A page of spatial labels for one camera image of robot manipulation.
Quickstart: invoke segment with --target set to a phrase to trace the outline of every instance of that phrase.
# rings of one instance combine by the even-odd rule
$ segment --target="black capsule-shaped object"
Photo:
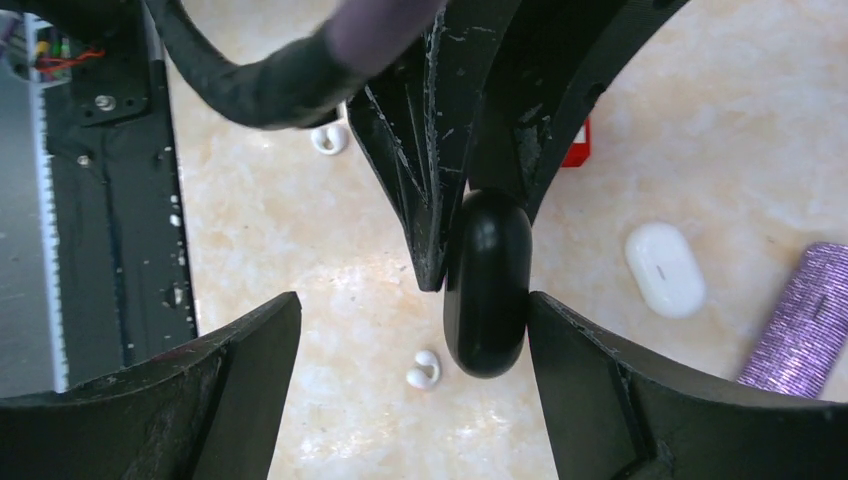
[[[445,338],[469,375],[497,377],[518,360],[527,326],[530,220],[512,197],[465,198],[448,242]]]

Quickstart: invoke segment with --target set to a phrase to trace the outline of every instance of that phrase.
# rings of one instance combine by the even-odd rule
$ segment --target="bolt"
[[[97,105],[97,108],[100,110],[109,112],[115,109],[115,97],[109,95],[98,95],[97,98],[94,99],[94,104]]]

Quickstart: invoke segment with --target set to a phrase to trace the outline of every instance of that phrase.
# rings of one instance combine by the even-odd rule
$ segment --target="red object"
[[[574,139],[574,143],[571,144],[571,149],[568,150],[568,154],[566,154],[565,160],[562,162],[562,167],[579,167],[586,163],[586,160],[589,160],[591,154],[592,130],[589,127],[589,119],[587,118],[586,123],[583,124],[583,128],[580,129],[580,133],[577,134],[577,138]]]

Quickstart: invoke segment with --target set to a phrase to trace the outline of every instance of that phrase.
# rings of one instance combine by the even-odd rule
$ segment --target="white capsule-shaped object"
[[[338,155],[347,148],[347,129],[339,124],[316,128],[310,135],[312,146],[324,155]]]
[[[429,350],[421,350],[415,354],[415,363],[418,366],[406,372],[406,383],[419,390],[435,387],[442,378],[442,366],[436,354]],[[431,373],[424,371],[425,368],[430,369]]]
[[[645,303],[657,314],[685,318],[703,306],[704,275],[686,237],[674,226],[640,226],[627,238],[625,256]]]

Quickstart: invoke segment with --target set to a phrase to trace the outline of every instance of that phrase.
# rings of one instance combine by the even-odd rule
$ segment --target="purple rectangular object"
[[[848,246],[815,243],[780,297],[738,382],[816,398],[848,337]]]

